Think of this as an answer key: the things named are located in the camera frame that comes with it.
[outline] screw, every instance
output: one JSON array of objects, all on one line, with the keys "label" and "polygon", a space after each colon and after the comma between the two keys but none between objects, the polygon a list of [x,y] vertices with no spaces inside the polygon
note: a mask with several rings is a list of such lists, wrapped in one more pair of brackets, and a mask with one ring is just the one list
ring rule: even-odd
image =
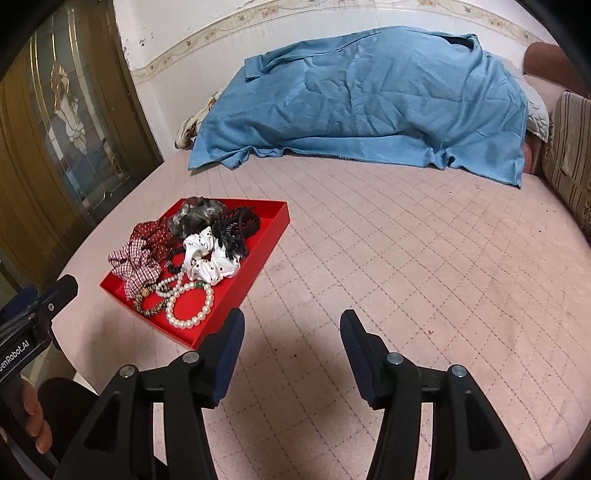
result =
[{"label": "screw", "polygon": [[468,370],[466,370],[463,366],[461,365],[454,365],[452,367],[452,373],[458,377],[458,378],[463,378],[466,376],[466,374],[468,373]]},{"label": "screw", "polygon": [[386,360],[390,364],[400,365],[402,362],[404,362],[404,357],[400,355],[400,353],[389,353],[386,357]]},{"label": "screw", "polygon": [[121,367],[121,369],[119,370],[119,375],[121,375],[123,378],[129,378],[134,373],[135,367],[133,365],[125,365],[124,367]]},{"label": "screw", "polygon": [[199,354],[197,352],[187,352],[183,355],[183,362],[186,364],[193,364],[199,360]]}]

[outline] door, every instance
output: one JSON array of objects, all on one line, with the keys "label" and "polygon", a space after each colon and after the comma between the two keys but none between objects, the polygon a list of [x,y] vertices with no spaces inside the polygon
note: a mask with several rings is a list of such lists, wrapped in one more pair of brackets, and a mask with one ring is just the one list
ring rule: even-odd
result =
[{"label": "door", "polygon": [[53,282],[82,241],[162,163],[112,4],[67,2],[0,83],[0,251]]}]

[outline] white scrunchie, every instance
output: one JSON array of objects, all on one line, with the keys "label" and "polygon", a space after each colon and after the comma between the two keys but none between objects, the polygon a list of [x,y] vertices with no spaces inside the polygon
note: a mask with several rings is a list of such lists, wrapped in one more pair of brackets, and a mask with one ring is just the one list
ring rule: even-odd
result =
[{"label": "white scrunchie", "polygon": [[213,287],[224,278],[232,278],[239,268],[240,257],[234,255],[234,258],[230,260],[226,256],[226,249],[220,247],[216,242],[211,260],[200,258],[191,269],[187,270],[187,276],[191,281],[203,280]]},{"label": "white scrunchie", "polygon": [[212,228],[210,226],[200,233],[189,235],[183,242],[183,246],[185,247],[183,267],[185,272],[190,272],[195,261],[200,260],[201,257],[212,251],[215,242],[216,239],[212,234]]}]

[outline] striped cushion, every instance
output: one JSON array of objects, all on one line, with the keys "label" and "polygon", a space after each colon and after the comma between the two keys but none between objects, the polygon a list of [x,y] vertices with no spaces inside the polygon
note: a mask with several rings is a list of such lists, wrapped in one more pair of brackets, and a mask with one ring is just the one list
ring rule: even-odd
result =
[{"label": "striped cushion", "polygon": [[571,92],[560,96],[543,169],[583,233],[591,238],[591,100]]}]

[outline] white wall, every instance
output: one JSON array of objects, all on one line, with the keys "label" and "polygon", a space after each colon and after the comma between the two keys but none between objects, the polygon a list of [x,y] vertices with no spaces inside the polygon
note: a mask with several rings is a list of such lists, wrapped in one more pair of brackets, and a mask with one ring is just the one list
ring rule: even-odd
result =
[{"label": "white wall", "polygon": [[[268,0],[113,0],[125,58],[131,70],[145,67],[198,30]],[[548,31],[515,0],[469,0],[520,25],[544,41]]]},{"label": "white wall", "polygon": [[[231,80],[244,58],[295,41],[386,25],[472,32],[485,50],[521,67],[527,42],[517,38],[515,26],[503,29],[489,25],[491,19],[471,18],[473,7],[493,12],[543,41],[553,41],[515,0],[470,0],[469,4],[455,0],[279,0],[278,4],[268,0],[113,1],[125,58],[165,159],[175,153],[174,137],[180,123]],[[252,9],[267,3],[280,7],[270,7],[268,15],[262,11],[266,5]],[[209,34],[212,40],[195,48]]]}]

